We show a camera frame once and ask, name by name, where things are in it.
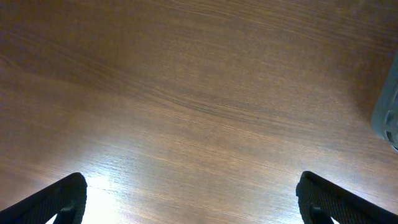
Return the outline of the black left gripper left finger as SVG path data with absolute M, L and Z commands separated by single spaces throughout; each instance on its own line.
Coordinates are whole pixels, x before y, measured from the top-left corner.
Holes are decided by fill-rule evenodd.
M 1 211 L 1 223 L 54 223 L 80 224 L 86 200 L 87 183 L 75 172 L 20 202 Z

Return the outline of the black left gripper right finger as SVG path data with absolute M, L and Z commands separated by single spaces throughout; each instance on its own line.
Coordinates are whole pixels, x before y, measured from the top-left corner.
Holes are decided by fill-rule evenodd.
M 296 186 L 302 220 L 311 223 L 397 223 L 397 215 L 305 171 Z

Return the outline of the grey plastic basket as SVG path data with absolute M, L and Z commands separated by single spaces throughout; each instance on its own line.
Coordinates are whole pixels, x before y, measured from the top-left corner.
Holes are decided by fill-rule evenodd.
M 373 109 L 371 127 L 397 150 L 397 54 Z

